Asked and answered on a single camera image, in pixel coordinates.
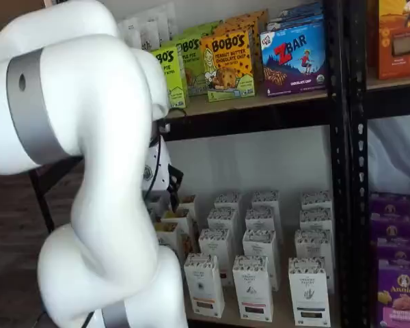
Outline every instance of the white wall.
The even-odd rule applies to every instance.
[[[166,3],[166,0],[100,0],[117,19]],[[180,31],[200,23],[269,9],[280,10],[310,0],[173,0]],[[282,217],[297,225],[299,193],[329,189],[329,143],[323,128],[302,128],[168,143],[174,166],[185,173],[181,193],[199,195],[202,218],[216,193],[274,188],[281,191]]]
[[[281,191],[283,224],[296,226],[300,192],[331,188],[327,129],[299,128],[167,143],[184,172],[181,194],[199,195],[203,221],[220,191]]]
[[[126,18],[136,12],[167,3],[167,0],[99,0],[116,19]],[[228,18],[249,11],[269,9],[270,15],[309,0],[173,0],[180,31],[186,27]]]

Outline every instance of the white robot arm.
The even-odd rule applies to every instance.
[[[117,37],[96,1],[17,18],[0,33],[0,174],[85,158],[71,224],[38,261],[60,328],[186,328],[174,253],[159,247],[141,196],[152,120],[168,112],[163,71]]]

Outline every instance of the green bobo's box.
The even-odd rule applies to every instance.
[[[152,54],[164,70],[170,106],[185,108],[189,104],[189,95],[181,47],[175,44],[167,45],[152,51]]]

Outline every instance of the purple annie's box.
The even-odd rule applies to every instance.
[[[410,217],[410,195],[371,193],[369,209],[371,213],[380,215],[405,215]]]
[[[410,238],[378,238],[377,258],[410,261]]]
[[[410,328],[410,262],[379,260],[377,327]]]
[[[372,241],[377,241],[378,237],[410,237],[410,217],[372,213],[370,234]]]

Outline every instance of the wooden floor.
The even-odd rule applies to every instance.
[[[69,222],[82,167],[67,175],[48,195],[57,226]],[[32,328],[42,312],[36,263],[46,226],[27,174],[0,176],[0,328]],[[43,316],[36,328],[53,328]]]

